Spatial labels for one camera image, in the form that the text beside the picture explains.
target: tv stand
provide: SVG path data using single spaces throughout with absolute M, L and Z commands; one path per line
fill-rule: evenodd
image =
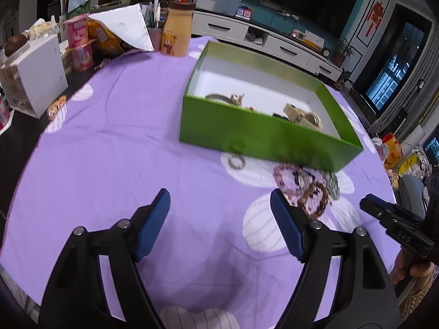
M 253 32 L 256 37 L 262 38 L 262 44 L 245 40 L 247 32 Z M 212 36 L 220 41 L 259 52 L 316 77 L 323 75 L 337 81 L 342 73 L 339 67 L 321 54 L 307 48 L 298 41 L 294 41 L 287 34 L 255 21 L 245 21 L 238 17 L 196 9 L 192 34 Z

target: open cardboard box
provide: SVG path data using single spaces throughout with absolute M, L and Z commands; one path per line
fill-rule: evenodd
M 207 94 L 233 93 L 245 94 L 243 107 L 205 99 Z M 322 132 L 272 117 L 283 115 L 287 103 L 319 115 Z M 271 58 L 212 41 L 188 82 L 179 139 L 324 171 L 339 171 L 363 150 L 321 81 Z

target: human hand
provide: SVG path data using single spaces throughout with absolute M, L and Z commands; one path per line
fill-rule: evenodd
M 390 280 L 393 284 L 396 284 L 405 278 L 408 265 L 409 263 L 407 263 L 404 249 L 401 249 L 398 253 L 398 256 L 396 256 L 395 265 L 390 272 Z M 410 291 L 409 295 L 419 292 L 425 286 L 427 286 L 431 277 L 433 276 L 434 270 L 435 266 L 430 261 L 418 263 L 417 265 L 412 266 L 410 269 L 410 276 L 418 278 L 418 282 Z

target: black drawer handle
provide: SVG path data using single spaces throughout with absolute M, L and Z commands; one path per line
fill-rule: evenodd
M 286 49 L 284 47 L 280 47 L 280 49 L 282 49 L 284 52 L 287 52 L 287 53 L 290 53 L 290 54 L 292 54 L 294 56 L 297 56 L 297 53 L 294 53 L 293 51 L 290 51 L 289 49 Z
M 320 66 L 320 65 L 319 65 L 319 68 L 320 68 L 321 70 L 323 70 L 324 72 L 328 73 L 328 74 L 332 74 L 331 71 L 329 71 L 328 69 L 325 69 L 324 67 L 322 67 L 322 66 Z
M 229 27 L 218 26 L 216 24 L 207 24 L 207 25 L 209 25 L 210 27 L 213 27 L 213 28 L 219 28 L 220 30 L 230 31 Z

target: brown round object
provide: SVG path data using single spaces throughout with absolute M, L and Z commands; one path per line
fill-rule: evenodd
M 15 35 L 9 38 L 4 45 L 4 55 L 9 57 L 27 43 L 28 39 L 23 35 Z
M 195 10 L 195 4 L 193 2 L 172 1 L 169 3 L 169 8 L 173 10 L 193 11 Z

